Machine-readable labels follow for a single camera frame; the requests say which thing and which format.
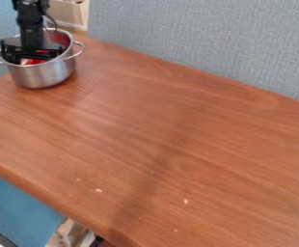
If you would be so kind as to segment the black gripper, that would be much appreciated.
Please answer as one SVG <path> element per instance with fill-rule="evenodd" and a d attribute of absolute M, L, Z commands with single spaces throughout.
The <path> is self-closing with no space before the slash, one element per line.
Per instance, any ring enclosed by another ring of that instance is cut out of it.
<path fill-rule="evenodd" d="M 43 16 L 40 14 L 17 14 L 19 36 L 0 40 L 0 55 L 15 65 L 20 64 L 23 52 L 48 50 L 51 59 L 57 57 L 64 46 L 45 38 Z"/>

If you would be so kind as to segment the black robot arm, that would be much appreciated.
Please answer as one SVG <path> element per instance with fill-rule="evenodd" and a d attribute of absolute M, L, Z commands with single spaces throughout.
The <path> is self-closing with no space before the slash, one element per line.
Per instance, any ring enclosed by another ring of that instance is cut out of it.
<path fill-rule="evenodd" d="M 49 0 L 12 0 L 17 12 L 19 36 L 0 40 L 1 58 L 19 65 L 23 59 L 44 62 L 52 60 L 64 51 L 64 45 L 51 41 L 44 27 L 44 17 L 48 15 Z"/>

